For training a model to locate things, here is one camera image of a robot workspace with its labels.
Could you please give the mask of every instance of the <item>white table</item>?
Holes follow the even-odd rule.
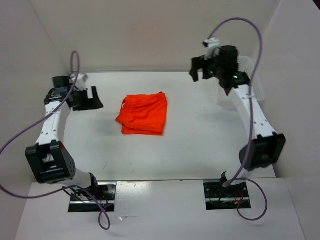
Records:
[[[197,83],[187,72],[90,73],[104,108],[71,112],[64,144],[78,169],[100,181],[219,179],[239,162],[247,133],[236,110],[215,102],[213,80]],[[116,122],[126,95],[164,92],[163,136],[122,135]],[[273,167],[253,178],[274,178]]]
[[[110,230],[99,227],[98,212],[68,213],[69,196],[60,192],[26,202],[15,240],[304,240],[286,181],[256,181],[269,203],[256,222],[241,219],[235,209],[206,210],[201,180],[118,182]],[[34,183],[30,196],[59,187]],[[252,209],[241,212],[257,217],[264,199],[253,184],[247,188]]]

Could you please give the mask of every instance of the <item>white wall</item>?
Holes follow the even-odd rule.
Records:
[[[275,169],[288,177],[307,240],[319,239],[320,11],[312,0],[281,0],[264,33],[264,112],[287,142]]]
[[[67,70],[28,0],[0,0],[0,145],[44,116],[51,77]],[[28,195],[34,182],[25,149],[40,127],[12,143],[0,157],[0,183]],[[26,201],[0,192],[0,239],[14,239]]]
[[[181,70],[205,53],[220,22],[244,17],[264,29],[279,0],[31,0],[64,63],[77,49],[85,71]],[[218,32],[250,55],[257,37],[243,22]]]

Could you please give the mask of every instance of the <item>red fabric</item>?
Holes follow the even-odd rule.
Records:
[[[123,134],[161,136],[165,129],[167,109],[168,102],[163,92],[127,95],[116,121],[122,124]]]

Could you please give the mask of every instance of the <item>red cloth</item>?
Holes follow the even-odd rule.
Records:
[[[123,134],[161,136],[165,129],[167,109],[168,102],[163,92],[127,95],[116,121],[122,124]]]

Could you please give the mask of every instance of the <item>white plastic basket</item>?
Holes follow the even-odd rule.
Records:
[[[251,79],[252,72],[254,69],[254,61],[248,57],[248,56],[239,56],[238,57],[238,63],[239,63],[239,68],[238,70],[240,72],[245,72],[248,77]],[[216,96],[216,103],[219,104],[222,107],[234,107],[234,104],[232,101],[227,97],[226,92],[223,90],[222,87],[219,85],[219,80],[215,79],[216,81],[214,82],[214,91],[215,91],[215,96]],[[253,93],[255,95],[255,98],[258,102],[262,102],[266,98],[266,92],[263,88],[263,84],[259,75],[259,70],[255,73],[253,83]]]

